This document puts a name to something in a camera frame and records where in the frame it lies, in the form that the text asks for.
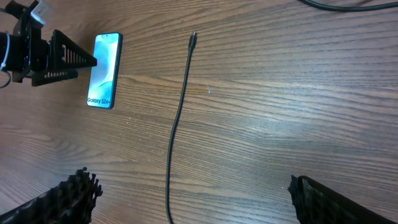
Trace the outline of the blue Galaxy smartphone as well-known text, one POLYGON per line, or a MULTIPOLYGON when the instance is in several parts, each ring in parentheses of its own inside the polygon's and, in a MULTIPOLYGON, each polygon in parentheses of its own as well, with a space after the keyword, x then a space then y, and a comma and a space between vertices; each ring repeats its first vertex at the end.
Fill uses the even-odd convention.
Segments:
POLYGON ((112 109, 116 96, 123 35, 119 32, 98 34, 93 56, 97 65, 91 68, 86 104, 112 109))

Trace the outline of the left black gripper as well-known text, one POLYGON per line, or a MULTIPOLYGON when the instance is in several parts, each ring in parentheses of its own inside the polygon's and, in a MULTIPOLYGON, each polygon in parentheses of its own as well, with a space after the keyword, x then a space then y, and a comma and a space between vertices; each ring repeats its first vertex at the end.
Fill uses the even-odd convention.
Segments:
POLYGON ((38 3, 24 6, 10 1, 1 9, 17 19, 11 34, 1 33, 1 71, 9 81, 21 83, 31 78, 32 86, 42 86, 77 78, 76 69, 96 66, 94 56, 61 31, 54 30, 50 42, 41 38, 43 26, 30 15, 38 3))

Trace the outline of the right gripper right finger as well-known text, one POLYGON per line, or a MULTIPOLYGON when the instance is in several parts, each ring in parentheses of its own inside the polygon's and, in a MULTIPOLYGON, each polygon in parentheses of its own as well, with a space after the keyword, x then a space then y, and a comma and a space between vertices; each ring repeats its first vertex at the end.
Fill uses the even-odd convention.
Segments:
POLYGON ((301 224, 396 224, 305 175, 293 175, 288 191, 301 224))

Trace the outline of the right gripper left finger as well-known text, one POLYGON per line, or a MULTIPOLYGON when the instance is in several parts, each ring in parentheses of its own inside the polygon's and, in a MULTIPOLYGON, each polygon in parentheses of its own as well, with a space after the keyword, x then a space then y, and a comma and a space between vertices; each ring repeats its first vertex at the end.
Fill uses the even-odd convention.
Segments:
POLYGON ((78 169, 66 181, 1 215, 1 224, 89 224, 103 191, 95 174, 78 169))

